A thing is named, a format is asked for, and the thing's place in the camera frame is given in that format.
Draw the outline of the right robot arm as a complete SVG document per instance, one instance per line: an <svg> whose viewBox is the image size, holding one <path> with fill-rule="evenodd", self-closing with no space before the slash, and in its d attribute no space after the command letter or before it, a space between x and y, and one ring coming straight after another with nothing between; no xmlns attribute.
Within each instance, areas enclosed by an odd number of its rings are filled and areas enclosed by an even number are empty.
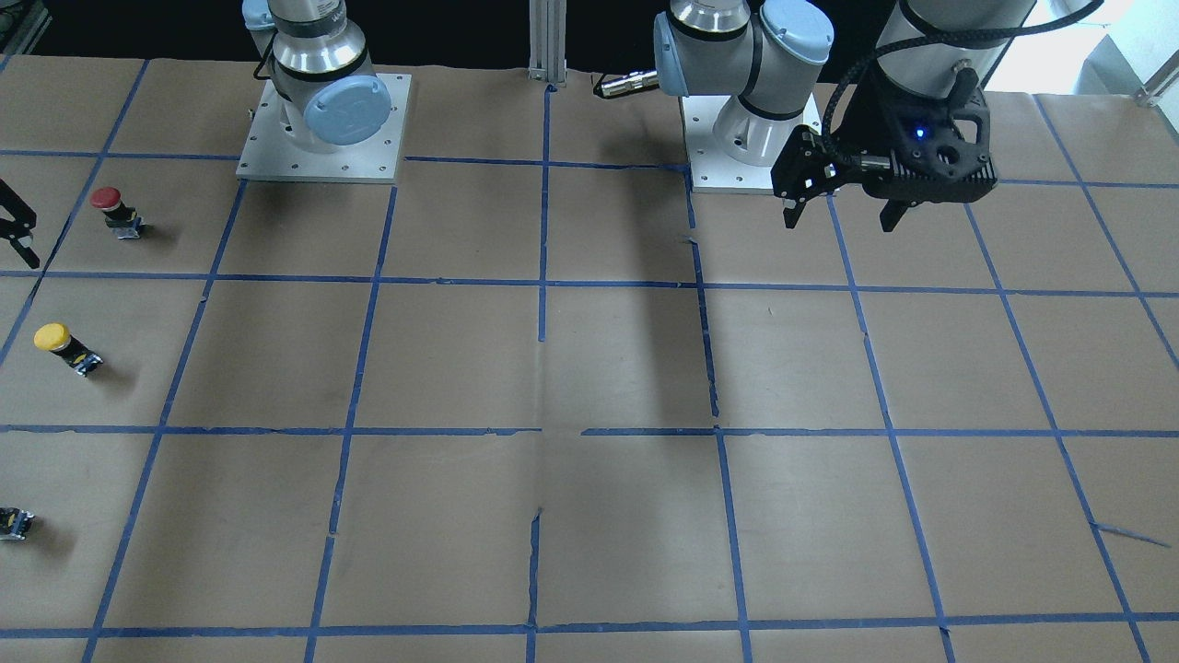
<svg viewBox="0 0 1179 663"><path fill-rule="evenodd" d="M19 55L4 74L4 186L33 222L4 268L197 273L229 218L231 273L344 273L374 255L397 110L358 26L263 29L269 79L244 63Z"/></svg>

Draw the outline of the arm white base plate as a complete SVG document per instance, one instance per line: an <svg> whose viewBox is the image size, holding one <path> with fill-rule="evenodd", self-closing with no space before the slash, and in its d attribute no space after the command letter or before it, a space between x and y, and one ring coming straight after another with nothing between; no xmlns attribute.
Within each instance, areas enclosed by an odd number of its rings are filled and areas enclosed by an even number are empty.
<svg viewBox="0 0 1179 663"><path fill-rule="evenodd" d="M793 129L821 126L814 96L784 122L755 116L735 96L685 97L681 111L696 192L772 193L770 169Z"/></svg>
<svg viewBox="0 0 1179 663"><path fill-rule="evenodd" d="M241 180L394 184L413 87L408 73L347 76L301 101L274 83L241 147Z"/></svg>

